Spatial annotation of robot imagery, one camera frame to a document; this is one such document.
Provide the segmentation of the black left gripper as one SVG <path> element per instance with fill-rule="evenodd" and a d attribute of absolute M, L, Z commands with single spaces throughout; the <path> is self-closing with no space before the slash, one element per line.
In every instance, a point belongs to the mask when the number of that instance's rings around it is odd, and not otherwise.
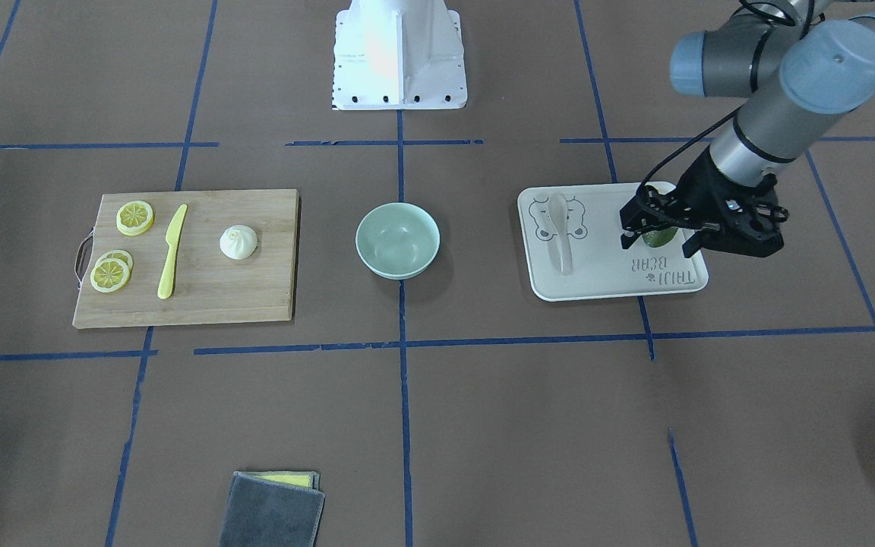
<path fill-rule="evenodd" d="M 776 183 L 774 175 L 764 175 L 758 187 L 733 182 L 704 151 L 668 193 L 646 179 L 639 184 L 619 211 L 621 248 L 629 249 L 644 232 L 677 227 L 692 231 L 683 245 L 684 258 L 702 250 L 769 257 L 784 247 L 781 225 L 788 220 Z"/>

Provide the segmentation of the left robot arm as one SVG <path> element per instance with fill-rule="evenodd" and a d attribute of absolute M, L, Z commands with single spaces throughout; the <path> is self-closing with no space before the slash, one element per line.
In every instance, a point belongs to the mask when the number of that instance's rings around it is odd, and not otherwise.
<path fill-rule="evenodd" d="M 673 229 L 690 231 L 687 258 L 782 249 L 779 173 L 875 96 L 875 12 L 819 22 L 824 6 L 743 1 L 722 27 L 677 42 L 669 77 L 678 93 L 744 103 L 709 128 L 714 139 L 673 190 L 639 184 L 619 211 L 623 249 Z"/>

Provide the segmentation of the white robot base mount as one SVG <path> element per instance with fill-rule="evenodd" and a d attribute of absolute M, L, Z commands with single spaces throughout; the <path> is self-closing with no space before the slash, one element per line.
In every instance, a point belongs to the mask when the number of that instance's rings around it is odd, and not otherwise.
<path fill-rule="evenodd" d="M 444 1 L 352 1 L 336 14 L 334 30 L 334 110 L 468 103 L 461 18 Z"/>

